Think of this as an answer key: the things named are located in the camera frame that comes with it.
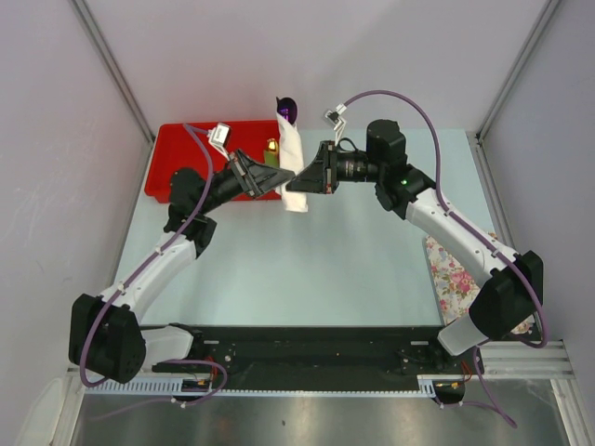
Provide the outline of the white paper napkin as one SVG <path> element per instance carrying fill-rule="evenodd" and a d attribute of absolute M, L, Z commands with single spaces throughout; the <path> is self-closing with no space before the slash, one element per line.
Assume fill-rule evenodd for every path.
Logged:
<path fill-rule="evenodd" d="M 299 174 L 305 167 L 301 137 L 298 129 L 291 125 L 280 113 L 276 113 L 279 129 L 279 165 L 281 169 Z M 287 191 L 286 184 L 277 187 L 284 210 L 294 213 L 307 213 L 308 203 L 305 192 Z"/>

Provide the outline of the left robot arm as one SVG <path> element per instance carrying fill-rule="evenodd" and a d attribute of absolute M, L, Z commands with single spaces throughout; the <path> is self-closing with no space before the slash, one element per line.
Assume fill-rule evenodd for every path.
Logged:
<path fill-rule="evenodd" d="M 139 322 L 176 276 L 210 244 L 216 222 L 209 212 L 240 195 L 256 199 L 290 181 L 290 170 L 259 163 L 243 151 L 230 156 L 218 172 L 201 177 L 184 167 L 170 178 L 168 220 L 164 232 L 136 269 L 97 296 L 82 294 L 73 303 L 69 359 L 78 365 L 87 387 L 102 381 L 125 384 L 142 369 L 174 361 L 183 370 L 199 369 L 205 348 L 192 329 L 171 323 L 141 329 Z"/>

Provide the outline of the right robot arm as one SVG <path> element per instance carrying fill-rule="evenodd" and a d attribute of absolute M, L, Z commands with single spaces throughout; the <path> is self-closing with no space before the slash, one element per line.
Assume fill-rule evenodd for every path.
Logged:
<path fill-rule="evenodd" d="M 344 151 L 321 142 L 314 160 L 287 184 L 295 192 L 332 194 L 342 182 L 372 182 L 388 212 L 434 238 L 479 286 L 468 312 L 448 323 L 429 349 L 430 365 L 452 372 L 463 353 L 501 340 L 537 312 L 543 302 L 543 262 L 521 255 L 459 215 L 438 184 L 408 163 L 406 138 L 394 121 L 375 120 L 366 128 L 366 148 Z"/>

